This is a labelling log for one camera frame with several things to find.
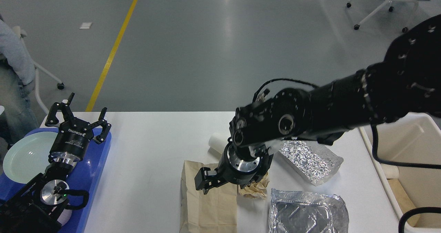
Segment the clear plastic bag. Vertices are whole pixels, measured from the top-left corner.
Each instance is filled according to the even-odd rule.
[[[270,233],[348,233],[348,225],[340,196],[271,189]]]

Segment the plate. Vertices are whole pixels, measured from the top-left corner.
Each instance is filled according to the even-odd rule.
[[[26,184],[49,165],[48,155],[57,133],[42,131],[24,137],[14,144],[3,160],[5,175]]]

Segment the blue tray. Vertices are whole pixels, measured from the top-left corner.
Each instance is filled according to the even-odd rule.
[[[58,128],[38,128],[29,132],[27,136],[41,131],[53,131],[57,133]],[[96,136],[101,133],[101,129],[93,129],[93,133]],[[59,233],[82,233],[84,231],[90,208],[92,208],[96,188],[98,187],[107,154],[109,153],[111,139],[112,134],[109,133],[106,141],[102,144],[96,144],[94,141],[91,141],[83,161],[77,164],[74,171],[66,180],[71,189],[87,190],[89,191],[90,197],[89,203],[87,203],[85,208],[72,211],[71,219],[58,231]],[[5,174],[0,175],[0,200],[9,200],[23,186],[24,184],[11,181]],[[82,203],[82,197],[69,196],[69,201],[70,204],[79,205]]]

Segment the yellow floor line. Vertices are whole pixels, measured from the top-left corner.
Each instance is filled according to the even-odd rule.
[[[124,20],[123,25],[121,26],[120,32],[118,33],[118,37],[116,38],[115,43],[113,44],[112,50],[110,51],[109,57],[107,58],[107,62],[104,65],[103,71],[101,72],[100,79],[98,79],[95,89],[93,90],[93,94],[90,97],[89,103],[87,104],[87,107],[85,109],[86,112],[91,112],[93,110],[93,106],[95,106],[96,99],[98,98],[101,87],[103,86],[104,80],[106,79],[107,73],[109,72],[110,65],[112,65],[116,51],[120,46],[121,39],[123,38],[124,32],[126,31],[127,25],[130,21],[130,18],[132,16],[133,10],[135,9],[137,1],[138,0],[132,1],[132,5],[129,8],[129,12],[127,12],[126,15],[126,19]]]

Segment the gray sweatshirt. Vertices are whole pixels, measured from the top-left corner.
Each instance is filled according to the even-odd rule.
[[[8,59],[8,64],[13,68],[23,85],[33,81],[35,67],[29,52],[23,46],[20,37],[3,20],[0,20],[0,60],[4,58]]]

